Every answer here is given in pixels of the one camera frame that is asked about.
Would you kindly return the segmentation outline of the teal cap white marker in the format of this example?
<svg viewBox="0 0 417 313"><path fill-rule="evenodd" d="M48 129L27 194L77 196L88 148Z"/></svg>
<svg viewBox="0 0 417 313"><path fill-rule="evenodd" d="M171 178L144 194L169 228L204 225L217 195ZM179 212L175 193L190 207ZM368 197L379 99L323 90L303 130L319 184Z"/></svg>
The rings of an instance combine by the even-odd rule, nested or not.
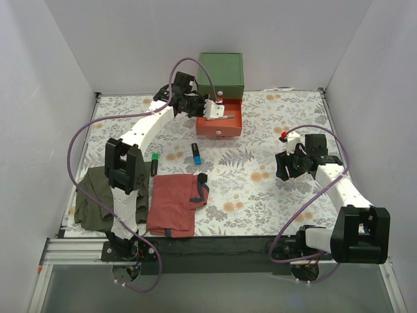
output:
<svg viewBox="0 0 417 313"><path fill-rule="evenodd" d="M219 120L223 120L223 119L233 119L235 118L234 115L224 115L222 117L206 117L205 119L207 121L219 121Z"/></svg>

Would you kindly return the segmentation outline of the red drawer box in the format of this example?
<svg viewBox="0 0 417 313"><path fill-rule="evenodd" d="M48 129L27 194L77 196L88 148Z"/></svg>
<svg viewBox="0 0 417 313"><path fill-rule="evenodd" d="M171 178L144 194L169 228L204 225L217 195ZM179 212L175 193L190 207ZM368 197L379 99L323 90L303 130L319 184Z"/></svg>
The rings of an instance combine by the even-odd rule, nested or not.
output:
<svg viewBox="0 0 417 313"><path fill-rule="evenodd" d="M206 120L198 117L195 132L198 136L237 137L242 133L242 99L224 99L227 119Z"/></svg>

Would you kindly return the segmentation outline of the green drawer box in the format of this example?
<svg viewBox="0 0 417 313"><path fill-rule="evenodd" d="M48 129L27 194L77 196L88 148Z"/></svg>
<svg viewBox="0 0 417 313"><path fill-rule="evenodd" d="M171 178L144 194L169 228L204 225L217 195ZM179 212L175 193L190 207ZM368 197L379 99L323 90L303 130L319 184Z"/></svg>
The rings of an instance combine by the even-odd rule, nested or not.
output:
<svg viewBox="0 0 417 313"><path fill-rule="evenodd" d="M207 70L220 98L241 99L244 94L243 55L237 52L201 52L199 62Z"/></svg>

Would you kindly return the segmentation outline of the green cap highlighter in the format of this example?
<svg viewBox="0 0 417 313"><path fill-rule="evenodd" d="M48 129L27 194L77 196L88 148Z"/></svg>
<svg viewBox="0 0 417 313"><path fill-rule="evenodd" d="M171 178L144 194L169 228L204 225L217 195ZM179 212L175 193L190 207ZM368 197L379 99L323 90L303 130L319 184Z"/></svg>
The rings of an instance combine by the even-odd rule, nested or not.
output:
<svg viewBox="0 0 417 313"><path fill-rule="evenodd" d="M159 153L153 153L151 158L151 177L158 173Z"/></svg>

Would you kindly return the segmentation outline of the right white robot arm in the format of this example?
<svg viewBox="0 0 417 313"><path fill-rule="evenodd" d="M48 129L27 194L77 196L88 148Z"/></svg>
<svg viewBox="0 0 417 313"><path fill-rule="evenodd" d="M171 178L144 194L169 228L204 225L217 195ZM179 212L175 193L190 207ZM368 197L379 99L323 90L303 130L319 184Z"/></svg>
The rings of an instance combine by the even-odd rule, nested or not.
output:
<svg viewBox="0 0 417 313"><path fill-rule="evenodd" d="M295 236L295 251L302 259L318 251L338 263L382 264L388 257L390 214L365 199L345 176L339 157L329 155L324 134L301 137L296 132L281 135L284 152L276 155L276 175L282 181L305 173L326 190L338 214L332 228L302 226Z"/></svg>

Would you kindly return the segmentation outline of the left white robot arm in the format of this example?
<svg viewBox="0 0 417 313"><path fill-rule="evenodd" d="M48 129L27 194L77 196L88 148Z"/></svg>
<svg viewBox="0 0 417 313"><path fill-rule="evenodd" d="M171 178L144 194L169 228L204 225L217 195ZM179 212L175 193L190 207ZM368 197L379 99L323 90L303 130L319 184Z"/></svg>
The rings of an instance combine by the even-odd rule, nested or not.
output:
<svg viewBox="0 0 417 313"><path fill-rule="evenodd" d="M188 117L206 117L213 104L207 95L200 95L194 76L177 72L171 85L162 87L153 97L144 115L120 138L110 138L105 148L105 176L113 198L111 234L121 239L116 253L126 261L139 252L131 240L137 231L136 199L145 182L143 153L159 131L179 113Z"/></svg>

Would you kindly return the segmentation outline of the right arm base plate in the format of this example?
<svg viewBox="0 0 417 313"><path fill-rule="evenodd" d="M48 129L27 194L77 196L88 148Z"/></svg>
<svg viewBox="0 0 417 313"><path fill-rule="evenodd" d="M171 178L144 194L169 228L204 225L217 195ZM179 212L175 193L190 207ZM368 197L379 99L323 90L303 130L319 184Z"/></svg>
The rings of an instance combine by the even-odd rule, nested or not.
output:
<svg viewBox="0 0 417 313"><path fill-rule="evenodd" d="M326 252L309 248L304 244L298 243L295 235L284 235L278 239L278 242L272 249L271 259L278 263L291 263L294 261L309 261L324 257L331 260Z"/></svg>

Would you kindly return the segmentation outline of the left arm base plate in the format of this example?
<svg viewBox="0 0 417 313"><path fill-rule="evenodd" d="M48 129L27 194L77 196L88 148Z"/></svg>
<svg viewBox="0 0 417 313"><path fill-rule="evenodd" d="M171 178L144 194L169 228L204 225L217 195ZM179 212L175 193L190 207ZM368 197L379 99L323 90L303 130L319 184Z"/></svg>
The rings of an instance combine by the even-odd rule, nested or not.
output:
<svg viewBox="0 0 417 313"><path fill-rule="evenodd" d="M136 237L127 239L112 239L107 240L103 244L101 261L156 261L157 256L155 250L159 246L156 237L146 237L153 246L154 252L151 252L151 247L139 240Z"/></svg>

